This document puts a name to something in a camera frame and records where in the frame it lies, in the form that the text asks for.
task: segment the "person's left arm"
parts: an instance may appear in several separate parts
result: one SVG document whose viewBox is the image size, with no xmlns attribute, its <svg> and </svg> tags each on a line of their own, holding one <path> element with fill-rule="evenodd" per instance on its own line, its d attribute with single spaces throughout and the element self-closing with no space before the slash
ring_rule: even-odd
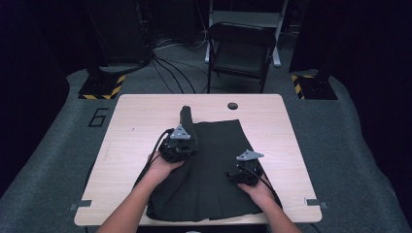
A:
<svg viewBox="0 0 412 233">
<path fill-rule="evenodd" d="M 135 233 L 155 187 L 169 176 L 170 172 L 180 167 L 183 162 L 168 163 L 159 156 L 151 165 L 146 175 L 131 190 L 121 204 L 103 222 L 98 233 L 130 232 Z"/>
</svg>

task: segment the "person's right arm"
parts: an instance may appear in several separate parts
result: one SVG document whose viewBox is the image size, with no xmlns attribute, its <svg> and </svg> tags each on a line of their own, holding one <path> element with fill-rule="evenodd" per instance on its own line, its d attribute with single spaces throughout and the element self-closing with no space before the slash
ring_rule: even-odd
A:
<svg viewBox="0 0 412 233">
<path fill-rule="evenodd" d="M 259 181 L 254 187 L 247 186 L 243 183 L 238 184 L 238 186 L 251 196 L 252 200 L 266 215 L 273 233 L 300 232 L 296 225 L 275 202 L 271 190 L 262 181 Z"/>
</svg>

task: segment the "black chair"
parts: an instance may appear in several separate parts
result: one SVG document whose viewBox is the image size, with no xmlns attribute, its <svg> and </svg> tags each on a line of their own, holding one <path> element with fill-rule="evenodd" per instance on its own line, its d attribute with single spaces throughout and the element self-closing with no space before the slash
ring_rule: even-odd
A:
<svg viewBox="0 0 412 233">
<path fill-rule="evenodd" d="M 263 93 L 267 71 L 276 46 L 275 35 L 258 26 L 218 22 L 209 34 L 209 72 L 207 92 L 210 93 L 211 73 L 216 72 L 260 80 Z"/>
</svg>

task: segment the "person's left hand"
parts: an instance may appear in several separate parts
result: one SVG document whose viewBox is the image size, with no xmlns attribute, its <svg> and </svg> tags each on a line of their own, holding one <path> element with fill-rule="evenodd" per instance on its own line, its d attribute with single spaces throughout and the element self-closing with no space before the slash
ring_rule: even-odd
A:
<svg viewBox="0 0 412 233">
<path fill-rule="evenodd" d="M 160 152 L 158 150 L 154 153 L 152 162 L 153 163 L 149 168 L 146 176 L 153 178 L 156 184 L 163 182 L 164 179 L 169 176 L 171 171 L 182 166 L 182 164 L 184 163 L 184 161 L 169 163 L 160 156 Z"/>
</svg>

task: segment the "light wood table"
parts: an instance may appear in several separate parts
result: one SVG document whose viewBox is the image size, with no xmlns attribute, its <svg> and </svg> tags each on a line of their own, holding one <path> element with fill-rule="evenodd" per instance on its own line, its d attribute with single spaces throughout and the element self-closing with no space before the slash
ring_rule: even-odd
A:
<svg viewBox="0 0 412 233">
<path fill-rule="evenodd" d="M 230 110 L 228 103 L 237 103 Z M 277 94 L 126 94 L 113 113 L 75 222 L 101 225 L 130 192 L 160 134 L 175 128 L 180 110 L 188 105 L 194 123 L 239 119 L 253 149 L 264 154 L 259 161 L 293 222 L 317 222 L 319 207 L 285 104 Z M 198 222 L 167 222 L 143 215 L 141 225 L 210 225 L 267 223 L 264 214 Z"/>
</svg>

